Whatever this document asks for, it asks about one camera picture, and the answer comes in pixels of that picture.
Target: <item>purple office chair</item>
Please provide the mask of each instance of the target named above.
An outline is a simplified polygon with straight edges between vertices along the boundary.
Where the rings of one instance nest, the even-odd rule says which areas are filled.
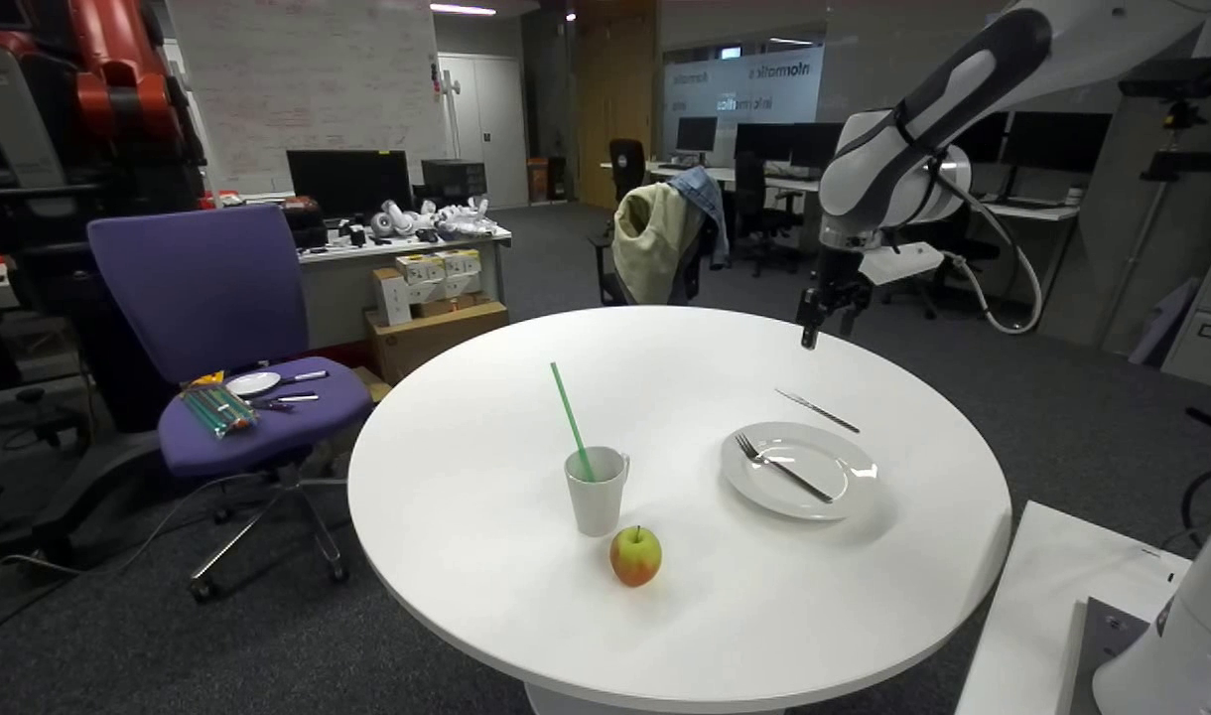
[[[318,393],[318,401],[294,403],[288,411],[258,410],[253,428],[230,431],[228,440],[214,440],[181,398],[172,398],[163,410],[160,446],[172,477],[210,481],[262,470],[274,483],[267,507],[192,571],[194,598],[218,595],[210,571],[280,499],[296,499],[308,513],[328,575],[347,581],[348,565],[318,503],[300,491],[343,481],[287,481],[280,470],[360,422],[368,411],[368,387],[347,364],[307,358],[300,282],[280,209],[98,217],[86,221],[86,242],[103,285],[167,379],[181,386],[210,370],[228,370],[230,377],[270,370],[280,374],[280,386],[262,393],[262,401],[274,393]]]

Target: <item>gray carpet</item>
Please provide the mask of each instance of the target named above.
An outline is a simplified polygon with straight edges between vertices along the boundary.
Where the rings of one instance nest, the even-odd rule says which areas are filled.
[[[500,221],[517,229],[505,260],[517,319],[594,304],[582,235],[603,227],[598,209],[536,207]],[[801,274],[756,279],[741,266],[703,282],[699,304],[769,319],[790,319],[801,288]],[[1043,499],[1188,552],[1176,499],[1211,470],[1211,428],[1184,410],[1211,410],[1211,387],[1048,338],[998,338],[959,301],[937,321],[925,321],[909,296],[872,304],[855,340],[950,393],[998,448],[1018,503]],[[59,470],[67,460],[42,448],[0,455],[0,481],[13,483],[50,483]],[[233,595],[192,605],[186,568],[228,536],[206,507],[210,499],[181,507],[132,571],[123,571],[128,557],[94,565],[5,624],[0,709],[527,709],[520,684],[422,632],[382,595],[368,568],[335,586],[296,521],[280,521],[230,568]],[[116,522],[128,529],[128,545],[148,529],[143,516]],[[18,568],[0,568],[0,615],[38,586]],[[900,677],[801,709],[951,709],[978,627],[981,615]]]

